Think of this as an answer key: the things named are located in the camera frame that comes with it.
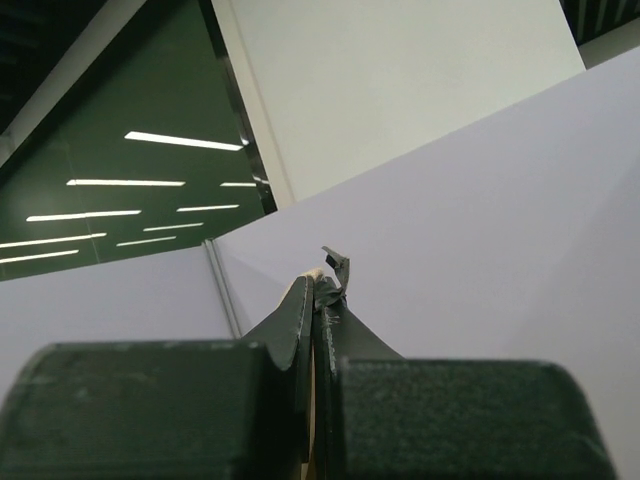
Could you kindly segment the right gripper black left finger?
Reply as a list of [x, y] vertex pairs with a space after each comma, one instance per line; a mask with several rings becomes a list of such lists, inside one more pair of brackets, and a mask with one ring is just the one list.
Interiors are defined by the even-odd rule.
[[297, 479], [311, 456], [315, 280], [235, 340], [56, 343], [1, 406], [5, 479]]

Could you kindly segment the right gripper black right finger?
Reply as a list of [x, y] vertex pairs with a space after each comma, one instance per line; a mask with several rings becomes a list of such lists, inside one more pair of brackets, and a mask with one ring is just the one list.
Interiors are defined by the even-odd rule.
[[407, 359], [348, 307], [328, 250], [314, 292], [320, 479], [613, 479], [587, 397], [537, 360]]

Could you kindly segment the beige t shirt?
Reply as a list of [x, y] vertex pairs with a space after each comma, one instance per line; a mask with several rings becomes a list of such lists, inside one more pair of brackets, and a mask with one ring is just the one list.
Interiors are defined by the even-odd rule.
[[325, 361], [317, 308], [324, 280], [320, 269], [297, 276], [272, 312], [270, 352], [285, 375], [290, 411], [286, 422], [288, 445], [292, 448], [288, 479], [327, 477]]

